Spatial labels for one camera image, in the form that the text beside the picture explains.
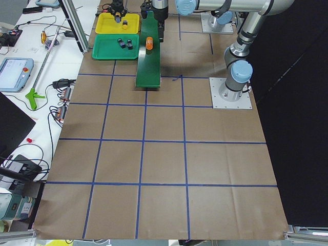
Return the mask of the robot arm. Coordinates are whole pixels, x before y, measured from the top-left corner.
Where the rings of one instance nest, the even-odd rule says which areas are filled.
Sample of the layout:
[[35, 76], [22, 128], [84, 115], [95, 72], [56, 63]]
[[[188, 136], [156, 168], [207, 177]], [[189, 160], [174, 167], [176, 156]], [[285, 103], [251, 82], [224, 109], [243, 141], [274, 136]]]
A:
[[236, 41], [224, 52], [227, 78], [219, 87], [220, 97], [229, 102], [238, 101], [245, 93], [253, 68], [246, 61], [250, 46], [257, 37], [267, 16], [277, 15], [287, 10], [293, 1], [280, 0], [225, 0], [225, 1], [175, 1], [178, 14], [187, 16], [197, 11], [206, 19], [206, 29], [212, 33], [215, 29], [228, 26], [231, 21], [238, 21], [239, 13], [244, 13], [242, 24], [236, 24]]

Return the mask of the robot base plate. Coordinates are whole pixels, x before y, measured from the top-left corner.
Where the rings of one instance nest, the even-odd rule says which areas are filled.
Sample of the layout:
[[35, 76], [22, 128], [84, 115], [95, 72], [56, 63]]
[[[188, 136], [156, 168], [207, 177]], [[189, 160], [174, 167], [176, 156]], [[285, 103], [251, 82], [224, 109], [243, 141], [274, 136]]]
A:
[[213, 109], [251, 110], [252, 103], [247, 85], [239, 92], [226, 87], [226, 78], [210, 77], [210, 90]]

